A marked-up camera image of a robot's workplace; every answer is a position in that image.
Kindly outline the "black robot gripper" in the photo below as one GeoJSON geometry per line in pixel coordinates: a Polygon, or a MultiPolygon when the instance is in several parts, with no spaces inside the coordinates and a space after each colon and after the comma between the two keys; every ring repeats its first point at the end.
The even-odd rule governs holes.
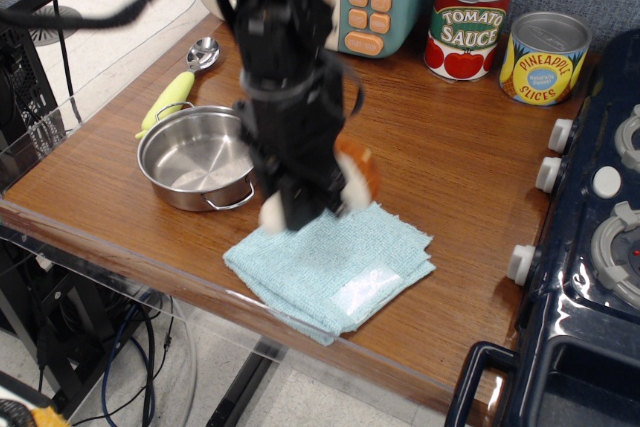
{"type": "Polygon", "coordinates": [[[344,67],[316,61],[287,77],[245,64],[236,105],[262,194],[279,190],[286,229],[299,231],[325,209],[347,211],[347,182],[334,154],[345,122],[344,67]]]}

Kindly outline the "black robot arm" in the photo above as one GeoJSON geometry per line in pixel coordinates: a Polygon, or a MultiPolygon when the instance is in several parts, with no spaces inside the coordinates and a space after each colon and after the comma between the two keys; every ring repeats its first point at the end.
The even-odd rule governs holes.
{"type": "Polygon", "coordinates": [[[241,57],[234,105],[265,197],[265,227],[298,231],[341,213],[346,179],[334,144],[345,122],[344,71],[325,48],[325,0],[216,0],[241,57]]]}

